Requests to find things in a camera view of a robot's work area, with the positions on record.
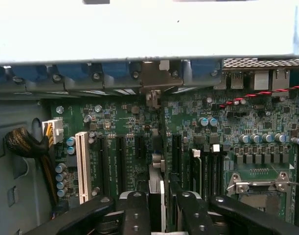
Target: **power connector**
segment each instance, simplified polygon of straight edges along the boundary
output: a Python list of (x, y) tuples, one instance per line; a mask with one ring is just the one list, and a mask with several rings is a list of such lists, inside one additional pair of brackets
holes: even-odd
[(63, 141), (63, 122), (62, 119), (54, 119), (54, 120), (48, 120), (43, 121), (43, 132), (45, 129), (45, 124), (52, 124), (52, 134), (53, 134), (53, 144), (59, 143)]

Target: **blue capacitor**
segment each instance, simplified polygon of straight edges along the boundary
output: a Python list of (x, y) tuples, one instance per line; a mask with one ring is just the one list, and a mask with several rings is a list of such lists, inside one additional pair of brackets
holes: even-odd
[(67, 173), (65, 171), (61, 172), (60, 174), (56, 175), (56, 181), (61, 182), (66, 178), (66, 176), (67, 176)]
[(208, 119), (205, 117), (201, 117), (198, 122), (200, 123), (201, 126), (207, 126), (208, 125)]
[(74, 155), (74, 154), (75, 154), (75, 148), (73, 148), (73, 147), (69, 147), (69, 148), (67, 148), (67, 153), (68, 153), (69, 155)]
[(58, 190), (57, 195), (58, 197), (64, 197), (67, 193), (68, 189), (67, 188), (63, 188), (61, 190)]
[(218, 124), (217, 119), (215, 119), (215, 118), (213, 118), (213, 117), (209, 117), (209, 118), (208, 118), (208, 122), (209, 122), (209, 125), (210, 125), (210, 126), (217, 126), (217, 124)]
[(60, 174), (61, 172), (64, 171), (64, 169), (66, 169), (66, 165), (64, 163), (59, 163), (56, 168), (55, 168), (55, 171)]
[(72, 147), (75, 145), (75, 137), (70, 137), (69, 139), (67, 139), (67, 146)]

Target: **capacitor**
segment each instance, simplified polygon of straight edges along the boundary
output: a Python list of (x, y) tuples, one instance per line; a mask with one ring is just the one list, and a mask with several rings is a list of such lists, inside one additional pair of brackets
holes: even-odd
[(209, 118), (208, 118), (208, 122), (209, 122), (209, 125), (210, 125), (210, 126), (217, 126), (217, 124), (218, 124), (217, 119), (215, 119), (215, 118), (213, 118), (213, 117), (209, 117)]
[(60, 174), (61, 172), (63, 172), (65, 169), (67, 168), (67, 166), (64, 163), (59, 163), (56, 168), (55, 171)]
[(75, 145), (75, 137), (70, 137), (69, 139), (67, 139), (67, 146), (72, 147)]
[(234, 105), (239, 105), (239, 100), (234, 100), (234, 101), (233, 101), (233, 104), (234, 104)]
[(100, 188), (99, 187), (95, 187), (93, 190), (92, 190), (92, 196), (93, 197), (96, 197), (100, 192)]
[(65, 171), (61, 172), (60, 174), (56, 175), (56, 181), (61, 182), (63, 181), (67, 176), (67, 173)]
[(89, 137), (90, 138), (94, 138), (96, 136), (97, 136), (97, 132), (96, 131), (90, 131), (90, 133), (89, 133)]
[(67, 188), (63, 188), (61, 190), (58, 190), (57, 195), (58, 197), (64, 197), (67, 193), (68, 189)]
[(283, 143), (283, 142), (285, 142), (285, 135), (282, 135), (282, 134), (280, 134), (280, 133), (277, 133), (277, 134), (275, 135), (275, 140), (276, 140), (277, 142)]
[(211, 98), (211, 97), (207, 97), (206, 102), (207, 102), (208, 104), (212, 103), (212, 98)]
[(63, 189), (67, 185), (67, 180), (63, 180), (57, 183), (57, 189)]
[(299, 144), (299, 138), (293, 137), (293, 138), (291, 138), (291, 142), (294, 144)]
[(244, 104), (246, 104), (246, 103), (247, 103), (246, 99), (241, 99), (241, 104), (242, 104), (242, 105), (244, 105)]
[(69, 155), (74, 155), (75, 154), (75, 148), (74, 147), (69, 147), (67, 148), (67, 153)]
[(264, 135), (262, 135), (262, 140), (267, 143), (270, 143), (272, 141), (272, 136), (269, 134), (264, 134)]
[(89, 138), (89, 144), (95, 143), (96, 142), (96, 138)]
[(201, 118), (198, 120), (198, 123), (199, 123), (201, 126), (207, 126), (207, 125), (208, 125), (208, 119), (205, 118), (205, 117), (201, 117)]
[(260, 137), (258, 135), (251, 135), (251, 142), (253, 143), (259, 143), (260, 142)]
[(92, 121), (92, 117), (91, 115), (86, 115), (84, 118), (83, 118), (83, 122), (84, 123), (88, 123), (88, 122), (91, 122)]
[(239, 137), (239, 141), (242, 142), (242, 143), (248, 143), (249, 142), (249, 138), (246, 135), (241, 135)]

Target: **silver metal panel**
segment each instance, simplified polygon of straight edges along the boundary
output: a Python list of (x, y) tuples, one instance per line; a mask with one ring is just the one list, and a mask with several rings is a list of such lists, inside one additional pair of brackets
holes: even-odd
[(0, 1), (0, 65), (291, 56), (299, 54), (296, 6), (264, 0)]
[[(36, 101), (0, 101), (0, 143), (5, 134), (16, 127), (25, 126), (31, 133), (34, 130), (33, 134), (38, 132), (32, 128), (34, 118), (47, 119), (44, 109)], [(14, 179), (14, 155), (6, 148), (4, 151), (0, 154), (0, 234), (12, 235), (19, 229), (25, 233), (48, 221), (51, 207), (48, 193), (41, 169), (33, 159), (25, 159), (27, 174)], [(9, 207), (7, 191), (14, 186), (18, 191), (18, 202)]]

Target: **cable bundle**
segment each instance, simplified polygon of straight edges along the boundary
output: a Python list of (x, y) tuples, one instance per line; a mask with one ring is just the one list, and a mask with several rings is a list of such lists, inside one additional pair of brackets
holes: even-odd
[(58, 196), (55, 187), (54, 167), (50, 160), (49, 148), (53, 145), (52, 125), (46, 124), (44, 128), (44, 138), (37, 141), (24, 127), (17, 128), (7, 133), (5, 136), (7, 148), (25, 158), (34, 158), (40, 161), (46, 186), (49, 193), (51, 205), (54, 207), (58, 203)]

